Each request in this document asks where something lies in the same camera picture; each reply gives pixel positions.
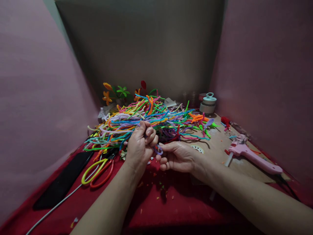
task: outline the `hand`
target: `hand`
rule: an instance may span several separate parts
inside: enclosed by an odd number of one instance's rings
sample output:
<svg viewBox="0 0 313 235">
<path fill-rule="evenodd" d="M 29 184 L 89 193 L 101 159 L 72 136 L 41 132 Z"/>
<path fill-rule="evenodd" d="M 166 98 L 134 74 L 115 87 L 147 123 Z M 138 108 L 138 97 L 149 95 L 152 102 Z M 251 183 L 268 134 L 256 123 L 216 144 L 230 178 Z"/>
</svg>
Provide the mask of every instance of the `hand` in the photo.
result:
<svg viewBox="0 0 313 235">
<path fill-rule="evenodd" d="M 195 158 L 200 154 L 197 150 L 178 141 L 159 145 L 163 150 L 163 157 L 157 155 L 156 159 L 160 162 L 162 171 L 172 169 L 180 172 L 194 172 Z"/>
<path fill-rule="evenodd" d="M 159 137 L 151 124 L 147 121 L 140 121 L 140 126 L 135 128 L 129 139 L 125 163 L 136 171 L 140 169 L 143 173 L 158 140 Z"/>
</svg>

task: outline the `orange flower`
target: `orange flower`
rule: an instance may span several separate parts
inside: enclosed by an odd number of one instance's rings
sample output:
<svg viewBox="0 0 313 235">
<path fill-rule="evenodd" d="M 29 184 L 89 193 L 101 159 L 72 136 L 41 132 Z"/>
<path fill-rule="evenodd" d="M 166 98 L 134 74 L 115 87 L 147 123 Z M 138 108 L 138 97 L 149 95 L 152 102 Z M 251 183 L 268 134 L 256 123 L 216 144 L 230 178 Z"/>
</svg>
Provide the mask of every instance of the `orange flower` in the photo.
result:
<svg viewBox="0 0 313 235">
<path fill-rule="evenodd" d="M 104 95 L 104 97 L 102 97 L 102 99 L 104 100 L 104 101 L 106 101 L 107 102 L 107 106 L 109 106 L 109 104 L 110 104 L 110 102 L 112 102 L 112 100 L 110 99 L 110 93 L 109 93 L 109 91 L 107 91 L 107 92 L 103 92 L 103 95 Z"/>
<path fill-rule="evenodd" d="M 103 85 L 105 86 L 105 88 L 107 88 L 108 90 L 112 90 L 112 87 L 110 84 L 108 83 L 103 83 Z"/>
<path fill-rule="evenodd" d="M 141 88 L 139 88 L 139 90 L 138 90 L 138 91 L 137 91 L 137 90 L 135 90 L 135 94 L 136 94 L 136 95 L 140 95 L 140 90 L 141 90 Z M 135 95 L 135 97 L 134 97 L 134 101 L 136 101 L 136 102 L 137 102 L 137 101 L 139 101 L 139 99 L 141 99 L 141 97 L 136 96 L 136 95 Z"/>
</svg>

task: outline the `red table cover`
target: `red table cover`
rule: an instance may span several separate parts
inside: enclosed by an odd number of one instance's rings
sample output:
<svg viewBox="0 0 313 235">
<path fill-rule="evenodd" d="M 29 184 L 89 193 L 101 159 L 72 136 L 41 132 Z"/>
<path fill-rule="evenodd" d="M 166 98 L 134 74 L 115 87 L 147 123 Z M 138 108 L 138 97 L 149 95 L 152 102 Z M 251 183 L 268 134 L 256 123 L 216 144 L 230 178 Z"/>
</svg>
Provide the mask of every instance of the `red table cover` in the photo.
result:
<svg viewBox="0 0 313 235">
<path fill-rule="evenodd" d="M 49 211 L 33 211 L 32 206 L 72 158 L 81 151 L 82 146 L 14 212 L 0 228 L 1 234 L 26 234 Z M 119 157 L 115 157 L 114 161 L 114 171 L 108 183 L 123 164 Z M 93 161 L 91 160 L 69 193 L 80 185 L 83 173 L 92 164 Z M 168 226 L 249 226 L 248 221 L 218 194 L 216 194 L 214 201 L 211 202 L 209 197 L 212 189 L 210 187 L 192 185 L 190 175 L 186 173 L 160 171 L 159 163 L 155 159 L 147 166 L 142 181 L 143 186 L 137 188 L 126 215 L 123 228 L 124 233 Z M 72 231 L 71 224 L 74 219 L 76 217 L 80 219 L 84 215 L 108 183 L 95 191 L 92 191 L 88 186 L 81 187 L 44 219 L 31 234 L 69 234 Z M 283 192 L 288 192 L 287 189 L 280 187 L 278 184 L 270 185 Z M 301 188 L 296 181 L 291 181 L 290 185 L 301 201 L 312 207 L 313 198 L 310 197 L 307 191 Z"/>
</svg>

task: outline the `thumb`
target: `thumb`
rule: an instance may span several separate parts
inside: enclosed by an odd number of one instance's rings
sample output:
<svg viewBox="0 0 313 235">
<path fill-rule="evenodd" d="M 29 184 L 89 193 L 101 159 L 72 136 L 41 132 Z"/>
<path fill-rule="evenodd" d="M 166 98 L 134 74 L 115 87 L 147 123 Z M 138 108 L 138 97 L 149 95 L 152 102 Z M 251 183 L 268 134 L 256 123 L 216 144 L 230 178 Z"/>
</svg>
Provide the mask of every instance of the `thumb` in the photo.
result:
<svg viewBox="0 0 313 235">
<path fill-rule="evenodd" d="M 136 129 L 134 131 L 134 133 L 139 137 L 142 138 L 145 131 L 146 131 L 146 124 L 144 123 L 144 121 L 140 121 L 140 126 L 136 126 Z"/>
<path fill-rule="evenodd" d="M 170 142 L 168 144 L 159 143 L 159 145 L 162 148 L 162 150 L 165 152 L 174 152 L 178 147 L 177 141 Z"/>
</svg>

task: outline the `red scissors handle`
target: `red scissors handle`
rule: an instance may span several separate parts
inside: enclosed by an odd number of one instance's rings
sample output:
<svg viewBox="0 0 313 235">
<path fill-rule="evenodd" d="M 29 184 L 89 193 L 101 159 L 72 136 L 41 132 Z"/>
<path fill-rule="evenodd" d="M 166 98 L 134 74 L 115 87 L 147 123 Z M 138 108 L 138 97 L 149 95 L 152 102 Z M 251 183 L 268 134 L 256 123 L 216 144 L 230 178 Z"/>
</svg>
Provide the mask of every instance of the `red scissors handle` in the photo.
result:
<svg viewBox="0 0 313 235">
<path fill-rule="evenodd" d="M 111 166 L 111 170 L 108 174 L 108 176 L 104 179 L 104 181 L 102 181 L 101 183 L 99 184 L 94 184 L 96 182 L 96 180 L 102 175 L 103 172 L 105 172 L 105 170 L 110 166 L 110 164 L 112 165 Z M 113 172 L 113 169 L 114 169 L 114 161 L 113 159 L 111 159 L 102 169 L 101 171 L 95 176 L 95 178 L 91 181 L 90 183 L 90 187 L 92 189 L 97 189 L 97 188 L 100 188 L 102 185 L 104 185 L 108 179 L 111 177 L 112 175 L 112 172 Z"/>
</svg>

